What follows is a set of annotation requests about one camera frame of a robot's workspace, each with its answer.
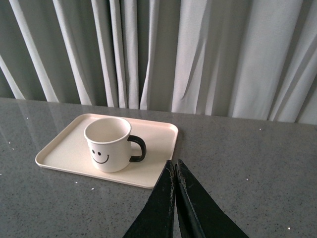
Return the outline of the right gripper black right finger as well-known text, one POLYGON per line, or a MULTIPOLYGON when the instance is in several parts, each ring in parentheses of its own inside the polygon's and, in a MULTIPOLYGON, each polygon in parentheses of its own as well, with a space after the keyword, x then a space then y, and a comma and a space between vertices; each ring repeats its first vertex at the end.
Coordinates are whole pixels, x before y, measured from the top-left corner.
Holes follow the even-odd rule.
POLYGON ((175 165, 176 207, 183 238, 246 238, 182 160, 175 165))

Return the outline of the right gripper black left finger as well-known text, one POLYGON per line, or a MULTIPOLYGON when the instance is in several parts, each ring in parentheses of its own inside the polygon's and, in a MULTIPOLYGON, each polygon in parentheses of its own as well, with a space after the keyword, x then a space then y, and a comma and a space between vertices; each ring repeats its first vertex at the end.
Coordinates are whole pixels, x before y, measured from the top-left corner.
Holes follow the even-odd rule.
POLYGON ((174 229, 175 170, 167 160, 144 208, 125 238, 171 238, 174 229))

